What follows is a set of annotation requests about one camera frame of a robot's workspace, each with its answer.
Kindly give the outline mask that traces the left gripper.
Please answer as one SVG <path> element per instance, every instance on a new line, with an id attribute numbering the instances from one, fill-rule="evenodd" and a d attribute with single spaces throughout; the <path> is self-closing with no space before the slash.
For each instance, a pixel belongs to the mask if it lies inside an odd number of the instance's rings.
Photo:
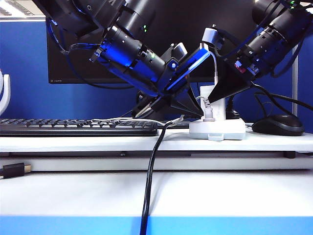
<path id="1" fill-rule="evenodd" d="M 176 69 L 170 67 L 157 84 L 159 94 L 155 97 L 146 94 L 145 98 L 133 108 L 132 116 L 139 118 L 150 113 L 161 113 L 201 118 L 203 111 L 193 94 L 187 76 L 209 56 L 211 56 L 209 49 L 200 47 Z"/>

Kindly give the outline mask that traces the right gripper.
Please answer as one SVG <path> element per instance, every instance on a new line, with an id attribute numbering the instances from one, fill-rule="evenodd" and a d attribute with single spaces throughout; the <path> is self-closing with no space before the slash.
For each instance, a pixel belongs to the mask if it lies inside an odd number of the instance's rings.
<path id="1" fill-rule="evenodd" d="M 219 79 L 211 94 L 210 103 L 227 98 L 250 88 L 260 75 L 260 55 L 251 48 L 244 48 L 220 59 L 226 66 L 226 75 Z"/>

